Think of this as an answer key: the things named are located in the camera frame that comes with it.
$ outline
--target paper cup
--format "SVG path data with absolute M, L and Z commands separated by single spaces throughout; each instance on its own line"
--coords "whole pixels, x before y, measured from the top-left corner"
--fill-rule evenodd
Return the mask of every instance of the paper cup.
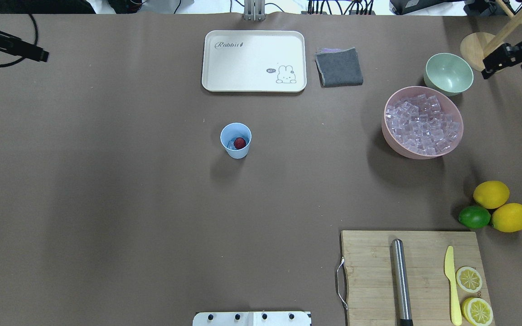
M 232 143 L 236 138 L 245 139 L 245 147 L 242 149 L 234 149 Z M 249 152 L 249 145 L 251 144 L 251 130 L 240 122 L 234 122 L 232 124 L 227 124 L 225 128 L 221 131 L 221 144 L 223 144 L 224 149 L 232 158 L 243 158 Z

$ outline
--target metal rolling pin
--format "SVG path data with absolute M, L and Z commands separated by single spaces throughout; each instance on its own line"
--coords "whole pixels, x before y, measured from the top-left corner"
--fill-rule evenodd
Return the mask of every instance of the metal rolling pin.
M 394 239 L 391 245 L 392 264 L 394 266 L 394 279 L 398 287 L 398 314 L 400 326 L 413 326 L 412 312 L 410 311 L 410 295 L 408 293 L 408 278 L 406 277 L 406 264 L 404 262 L 404 245 L 402 240 Z

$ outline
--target wooden cutting board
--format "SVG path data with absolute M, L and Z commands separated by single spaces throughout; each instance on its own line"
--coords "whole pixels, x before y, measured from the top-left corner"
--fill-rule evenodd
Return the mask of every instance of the wooden cutting board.
M 404 260 L 410 290 L 414 326 L 451 326 L 450 292 L 444 275 L 444 254 L 454 247 L 455 270 L 471 266 L 483 277 L 478 293 L 460 287 L 458 299 L 480 297 L 491 303 L 483 262 L 474 232 L 441 231 L 342 231 L 342 253 L 346 260 L 348 326 L 396 326 L 390 244 L 404 243 Z M 462 325 L 470 323 L 462 317 Z

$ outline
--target bowl of ice cubes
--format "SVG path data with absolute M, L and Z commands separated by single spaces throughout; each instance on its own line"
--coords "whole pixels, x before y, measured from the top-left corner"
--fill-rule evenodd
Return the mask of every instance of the bowl of ice cubes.
M 429 159 L 450 153 L 462 138 L 458 108 L 435 89 L 409 86 L 386 102 L 382 134 L 398 154 Z

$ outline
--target red fruit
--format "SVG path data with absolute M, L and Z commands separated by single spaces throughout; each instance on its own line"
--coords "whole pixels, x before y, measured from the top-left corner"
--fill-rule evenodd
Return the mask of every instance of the red fruit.
M 245 145 L 247 145 L 247 143 L 245 143 L 245 139 L 243 139 L 241 137 L 235 139 L 234 146 L 236 149 L 240 150 L 240 149 L 244 148 Z

